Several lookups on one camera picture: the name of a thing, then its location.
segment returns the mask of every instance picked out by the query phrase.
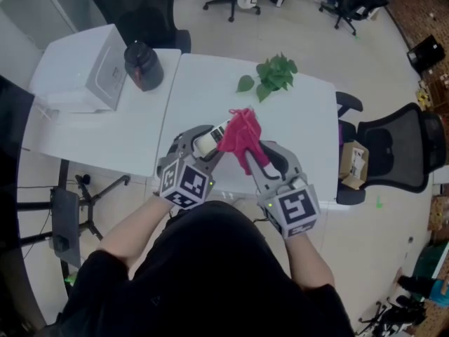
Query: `black speaker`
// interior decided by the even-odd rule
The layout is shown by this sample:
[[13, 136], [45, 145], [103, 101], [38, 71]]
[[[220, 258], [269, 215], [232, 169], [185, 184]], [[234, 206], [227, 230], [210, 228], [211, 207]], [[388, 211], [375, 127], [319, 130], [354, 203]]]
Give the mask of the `black speaker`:
[[407, 57], [413, 69], [421, 74], [444, 59], [445, 53], [442, 45], [436, 42], [434, 35], [430, 35], [408, 51]]

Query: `red cloth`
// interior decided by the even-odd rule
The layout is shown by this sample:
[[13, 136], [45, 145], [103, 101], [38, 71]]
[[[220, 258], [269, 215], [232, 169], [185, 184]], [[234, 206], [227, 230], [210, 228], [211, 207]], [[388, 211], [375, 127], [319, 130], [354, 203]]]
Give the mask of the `red cloth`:
[[251, 171], [245, 158], [245, 151], [253, 153], [255, 160], [265, 167], [269, 164], [268, 156], [263, 152], [259, 144], [262, 129], [252, 109], [230, 110], [234, 115], [224, 131], [223, 139], [217, 144], [219, 151], [233, 152], [246, 175]]

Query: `black t-shirt sleeve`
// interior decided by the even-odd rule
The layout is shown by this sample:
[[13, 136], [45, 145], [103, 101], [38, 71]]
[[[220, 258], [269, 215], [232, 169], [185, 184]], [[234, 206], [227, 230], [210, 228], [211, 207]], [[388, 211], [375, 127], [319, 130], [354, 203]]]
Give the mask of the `black t-shirt sleeve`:
[[329, 284], [305, 292], [309, 300], [333, 326], [334, 336], [354, 336], [346, 310], [335, 288]]
[[92, 252], [78, 271], [61, 322], [72, 331], [79, 323], [85, 324], [86, 316], [95, 315], [105, 296], [127, 280], [128, 268], [124, 263], [105, 251]]

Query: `black water bottle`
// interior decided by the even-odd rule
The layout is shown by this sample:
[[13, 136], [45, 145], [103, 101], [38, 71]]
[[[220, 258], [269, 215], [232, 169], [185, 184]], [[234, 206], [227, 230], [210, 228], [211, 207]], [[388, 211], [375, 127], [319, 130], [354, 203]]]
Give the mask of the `black water bottle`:
[[141, 41], [132, 43], [125, 50], [125, 70], [142, 91], [153, 90], [163, 80], [156, 51]]

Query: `person in blue shirt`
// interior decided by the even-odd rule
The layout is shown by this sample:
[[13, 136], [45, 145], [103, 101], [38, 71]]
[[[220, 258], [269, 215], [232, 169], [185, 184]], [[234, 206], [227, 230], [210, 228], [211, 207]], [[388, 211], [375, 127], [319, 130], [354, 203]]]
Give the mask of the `person in blue shirt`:
[[442, 308], [449, 306], [448, 284], [449, 276], [446, 279], [434, 279], [422, 276], [400, 276], [398, 284], [403, 289], [421, 295], [434, 301]]

